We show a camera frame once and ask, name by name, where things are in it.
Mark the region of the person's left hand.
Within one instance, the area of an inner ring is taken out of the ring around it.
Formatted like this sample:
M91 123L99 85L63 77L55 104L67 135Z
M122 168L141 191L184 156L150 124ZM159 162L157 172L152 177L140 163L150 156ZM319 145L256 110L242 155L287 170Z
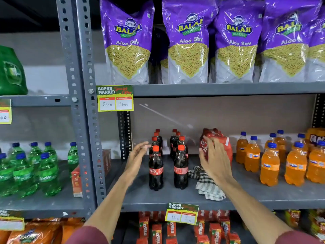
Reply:
M133 149L128 156L128 160L123 172L123 175L127 178L129 182L132 182L137 176L140 170L141 163L142 160L134 159L134 149Z

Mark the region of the person's left forearm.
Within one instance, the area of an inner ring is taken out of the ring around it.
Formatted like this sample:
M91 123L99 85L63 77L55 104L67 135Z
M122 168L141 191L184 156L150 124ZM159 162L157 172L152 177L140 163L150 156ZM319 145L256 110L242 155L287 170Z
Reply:
M125 194L137 174L135 170L125 171L84 226L95 227L110 242L116 229Z

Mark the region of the person's right forearm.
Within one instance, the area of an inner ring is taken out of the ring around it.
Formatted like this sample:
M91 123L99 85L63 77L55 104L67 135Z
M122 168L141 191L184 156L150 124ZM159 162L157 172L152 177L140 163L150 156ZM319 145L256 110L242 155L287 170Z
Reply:
M231 176L211 176L230 199L257 244L276 244L294 231L268 208L250 196Z

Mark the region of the black perforated upright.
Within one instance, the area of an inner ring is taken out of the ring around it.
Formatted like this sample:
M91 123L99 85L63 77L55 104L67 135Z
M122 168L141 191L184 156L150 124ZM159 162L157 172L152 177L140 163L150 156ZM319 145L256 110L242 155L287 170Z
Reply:
M312 128L325 128L325 93L315 96Z
M119 127L119 140L121 160L126 161L130 152L133 149L132 132L131 132L131 112L118 111L118 127Z

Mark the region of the group of cola bottles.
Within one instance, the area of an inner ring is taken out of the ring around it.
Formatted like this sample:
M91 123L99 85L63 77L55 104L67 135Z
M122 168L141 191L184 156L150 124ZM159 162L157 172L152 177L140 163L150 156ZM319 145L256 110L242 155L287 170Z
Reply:
M160 130L156 129L152 136L152 146L149 149L149 187L154 191L163 188L164 163L163 163L163 140ZM177 129L173 129L170 138L170 157L173 160L174 186L185 189L188 186L188 148L185 145L185 137Z

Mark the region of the checked cloth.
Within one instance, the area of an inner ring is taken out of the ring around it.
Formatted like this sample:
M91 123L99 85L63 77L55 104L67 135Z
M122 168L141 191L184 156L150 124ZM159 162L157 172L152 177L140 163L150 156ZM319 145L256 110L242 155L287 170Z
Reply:
M212 201L223 201L226 198L225 193L215 184L212 178L208 176L203 168L195 166L188 171L188 176L196 179L195 189L200 195L204 195L205 199Z

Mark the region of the red juice carton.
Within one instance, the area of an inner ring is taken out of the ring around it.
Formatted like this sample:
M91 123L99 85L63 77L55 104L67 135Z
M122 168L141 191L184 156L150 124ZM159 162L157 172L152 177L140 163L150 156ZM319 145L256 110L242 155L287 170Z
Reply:
M83 197L80 166L78 165L71 173L72 190L74 197Z
M103 158L104 173L105 173L104 175L106 177L111 169L111 150L103 149L102 150L102 158Z

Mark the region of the yellow green price label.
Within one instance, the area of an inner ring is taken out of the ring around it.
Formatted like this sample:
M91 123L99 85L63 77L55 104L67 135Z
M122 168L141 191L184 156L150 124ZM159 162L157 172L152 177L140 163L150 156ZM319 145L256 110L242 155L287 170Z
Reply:
M0 209L0 230L23 231L25 229L25 218L22 213L14 210Z
M166 222L196 225L199 205L170 202L165 213Z
M0 125L9 125L12 123L12 108L10 98L0 99Z
M133 111L133 86L96 86L98 111Z

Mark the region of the group of orange soda bottles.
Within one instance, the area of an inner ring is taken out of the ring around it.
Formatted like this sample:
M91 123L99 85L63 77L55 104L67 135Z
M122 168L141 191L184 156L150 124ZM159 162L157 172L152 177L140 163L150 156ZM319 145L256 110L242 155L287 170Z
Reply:
M238 139L239 147L236 151L236 161L244 164L245 169L250 172L260 172L260 181L262 184L270 187L278 184L278 176L281 165L285 165L284 178L290 185L297 187L305 183L305 178L316 183L316 178L311 178L311 169L323 169L320 174L325 183L325 160L311 160L312 155L317 155L319 150L314 149L310 155L309 143L306 142L306 135L299 133L291 150L286 154L286 140L283 130L278 130L277 134L271 133L269 139L264 146L263 154L258 144L258 137L252 135L250 141L240 137Z

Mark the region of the grey metal shelving rack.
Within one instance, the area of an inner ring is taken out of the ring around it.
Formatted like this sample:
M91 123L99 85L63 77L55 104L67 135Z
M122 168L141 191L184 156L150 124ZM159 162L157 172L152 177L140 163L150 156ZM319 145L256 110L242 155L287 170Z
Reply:
M112 189L122 174L126 161L113 159L111 170L105 177L102 158L102 143L100 139L100 121L98 112L98 100L95 85L95 64L92 43L90 6L89 0L74 0L73 7L76 12L79 32L80 61L84 88L84 104L87 109L87 151L91 157L92 180L96 206L99 206L107 193ZM185 84L182 85L134 85L133 96L135 98L177 98L185 97L230 97L230 96L279 96L325 93L325 83L254 83L249 84ZM257 182L257 176L248 176L245 172L240 175L242 169L235 165L235 176L241 185L252 193L261 203L269 209L312 209L325 208L325 186L307 182L301 187L294 187L280 181L280 186L275 189L263 189ZM141 210L165 209L170 201L182 199L187 204L197 204L203 208L213 207L211 200L196 194L195 189L172 189L165 186L157 198L154 198L150 189L143 183L139 185L138 193L127 191L126 199L122 205L124 212L136 212Z
M59 158L62 190L45 196L0 197L0 209L24 218L84 217L96 209L91 157L87 151L87 109L79 66L80 43L74 0L0 0L0 45L14 49L21 62L27 95L8 95L12 123L0 125L0 148L20 143L44 149L50 141ZM70 173L80 166L83 197L74 197Z

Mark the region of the group of green soda bottles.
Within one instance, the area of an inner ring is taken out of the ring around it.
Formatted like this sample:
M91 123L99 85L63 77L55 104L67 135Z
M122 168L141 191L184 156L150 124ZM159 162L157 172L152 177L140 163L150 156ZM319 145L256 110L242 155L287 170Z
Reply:
M29 153L20 143L12 143L9 154L0 149L0 197L26 197L38 189L46 196L54 196L61 191L58 155L50 141L44 145L42 151L38 142L30 143Z

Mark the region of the maroon shirt sleeve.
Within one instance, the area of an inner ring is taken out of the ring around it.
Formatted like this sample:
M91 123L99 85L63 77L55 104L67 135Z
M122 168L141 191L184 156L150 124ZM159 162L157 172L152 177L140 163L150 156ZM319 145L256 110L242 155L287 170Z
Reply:
M323 244L319 239L310 234L296 230L287 231L281 234L275 244Z
M65 244L110 244L105 235L96 227L83 226L77 229Z

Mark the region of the colourful snack packet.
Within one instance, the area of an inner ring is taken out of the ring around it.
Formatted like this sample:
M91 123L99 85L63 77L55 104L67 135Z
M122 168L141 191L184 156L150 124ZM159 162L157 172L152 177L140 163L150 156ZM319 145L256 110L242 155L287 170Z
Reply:
M308 218L311 222L310 233L325 244L325 209L310 209Z
M288 209L285 211L285 221L288 226L293 229L299 227L301 211L298 209Z

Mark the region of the row of purple snack packets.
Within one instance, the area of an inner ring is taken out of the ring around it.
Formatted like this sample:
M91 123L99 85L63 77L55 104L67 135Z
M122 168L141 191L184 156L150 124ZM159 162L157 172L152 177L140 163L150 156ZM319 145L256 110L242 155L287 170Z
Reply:
M113 85L325 83L325 0L141 1L100 0Z

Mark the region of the green packet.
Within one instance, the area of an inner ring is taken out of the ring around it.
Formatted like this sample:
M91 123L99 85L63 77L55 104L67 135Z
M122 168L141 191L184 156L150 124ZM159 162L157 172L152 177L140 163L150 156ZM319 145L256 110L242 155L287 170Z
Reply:
M0 96L27 94L25 72L14 49L0 45Z

